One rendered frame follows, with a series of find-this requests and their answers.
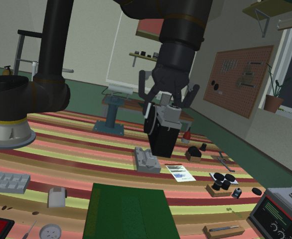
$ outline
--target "striped rug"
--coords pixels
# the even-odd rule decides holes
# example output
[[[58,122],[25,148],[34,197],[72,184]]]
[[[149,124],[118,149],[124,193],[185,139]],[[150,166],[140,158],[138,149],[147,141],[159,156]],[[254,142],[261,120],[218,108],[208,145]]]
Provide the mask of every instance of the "striped rug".
[[[29,114],[27,119],[36,132],[34,143],[0,150],[0,171],[31,175],[25,194],[0,193],[0,218],[15,221],[7,238],[21,239],[37,220],[28,239],[38,239],[41,227],[50,223],[61,227],[62,239],[81,239],[93,183],[163,190],[181,239],[206,239],[205,225],[230,221],[239,221],[246,230],[233,239],[262,237],[247,217],[260,199],[252,188],[263,192],[265,188],[230,159],[227,163],[236,170],[232,175],[243,193],[239,199],[212,198],[205,189],[213,183],[209,173],[229,171],[212,158],[220,149],[205,136],[191,134],[190,143],[184,144],[181,134],[171,158],[158,157],[160,174],[148,174],[136,171],[134,158],[135,146],[150,148],[142,124],[117,120],[125,130],[124,136],[117,136],[92,131],[97,120],[106,121],[103,117],[62,111]],[[207,150],[201,162],[189,162],[186,150],[202,143],[207,144]],[[182,163],[196,181],[177,182],[164,166],[176,162]],[[47,192],[52,187],[67,189],[65,208],[46,207]]]

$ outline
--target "terracotta pot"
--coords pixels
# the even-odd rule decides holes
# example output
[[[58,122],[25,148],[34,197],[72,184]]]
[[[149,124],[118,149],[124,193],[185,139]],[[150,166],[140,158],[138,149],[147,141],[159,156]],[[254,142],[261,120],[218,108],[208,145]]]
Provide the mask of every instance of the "terracotta pot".
[[[283,99],[280,99],[278,97],[266,95],[266,102],[265,102],[265,107],[264,110],[276,113],[280,105],[282,104]]]

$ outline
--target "glue bottle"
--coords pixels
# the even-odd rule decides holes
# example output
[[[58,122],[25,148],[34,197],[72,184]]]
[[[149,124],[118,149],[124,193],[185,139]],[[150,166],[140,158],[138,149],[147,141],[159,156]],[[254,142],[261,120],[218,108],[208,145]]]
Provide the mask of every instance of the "glue bottle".
[[[237,198],[238,199],[240,197],[241,193],[242,193],[242,191],[240,190],[240,188],[236,188],[235,191],[232,193],[231,196],[233,198]]]

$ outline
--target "document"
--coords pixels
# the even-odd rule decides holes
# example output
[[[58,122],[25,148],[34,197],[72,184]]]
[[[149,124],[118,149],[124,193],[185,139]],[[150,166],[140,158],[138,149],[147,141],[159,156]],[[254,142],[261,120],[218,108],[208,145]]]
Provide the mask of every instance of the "document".
[[[188,182],[188,181],[196,181],[196,179],[182,166],[181,163],[168,163],[165,164],[177,182]]]

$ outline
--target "pegboard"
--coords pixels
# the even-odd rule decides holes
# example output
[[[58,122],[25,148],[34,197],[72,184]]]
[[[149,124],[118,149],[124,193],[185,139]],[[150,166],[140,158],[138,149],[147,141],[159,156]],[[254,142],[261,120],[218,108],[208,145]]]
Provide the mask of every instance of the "pegboard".
[[[218,52],[204,100],[250,119],[273,48]]]

